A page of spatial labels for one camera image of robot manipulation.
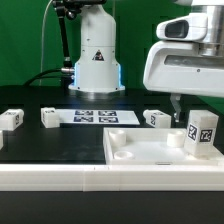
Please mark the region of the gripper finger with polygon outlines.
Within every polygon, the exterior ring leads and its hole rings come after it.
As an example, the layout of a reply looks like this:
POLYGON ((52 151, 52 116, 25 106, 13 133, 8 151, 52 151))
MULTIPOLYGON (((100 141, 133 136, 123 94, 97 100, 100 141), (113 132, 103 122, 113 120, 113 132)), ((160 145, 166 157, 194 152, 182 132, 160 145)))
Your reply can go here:
POLYGON ((180 121, 180 113, 181 113, 180 99, 181 99, 180 94, 172 93, 170 96, 170 101, 175 111, 174 118, 176 122, 180 121))

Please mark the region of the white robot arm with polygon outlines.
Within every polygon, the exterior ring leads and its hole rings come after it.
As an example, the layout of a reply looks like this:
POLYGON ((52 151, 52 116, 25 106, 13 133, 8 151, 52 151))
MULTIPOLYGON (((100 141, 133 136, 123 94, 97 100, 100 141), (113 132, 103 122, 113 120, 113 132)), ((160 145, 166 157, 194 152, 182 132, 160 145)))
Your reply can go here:
MULTIPOLYGON (((159 41, 149 50, 143 84, 166 92, 175 110, 183 94, 224 98, 224 0, 173 0, 191 7, 183 17, 160 23, 159 41)), ((81 56, 70 89, 88 98, 121 91, 115 59, 116 23, 100 5, 85 4, 81 20, 81 56)))

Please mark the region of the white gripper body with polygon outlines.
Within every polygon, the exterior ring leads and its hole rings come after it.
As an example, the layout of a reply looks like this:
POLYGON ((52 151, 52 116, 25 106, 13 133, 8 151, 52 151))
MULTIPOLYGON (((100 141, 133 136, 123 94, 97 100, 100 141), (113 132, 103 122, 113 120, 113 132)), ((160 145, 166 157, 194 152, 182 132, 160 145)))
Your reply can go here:
POLYGON ((162 22, 149 50, 143 83, 150 91, 224 98, 224 57, 204 56, 199 43, 208 33, 206 14, 162 22))

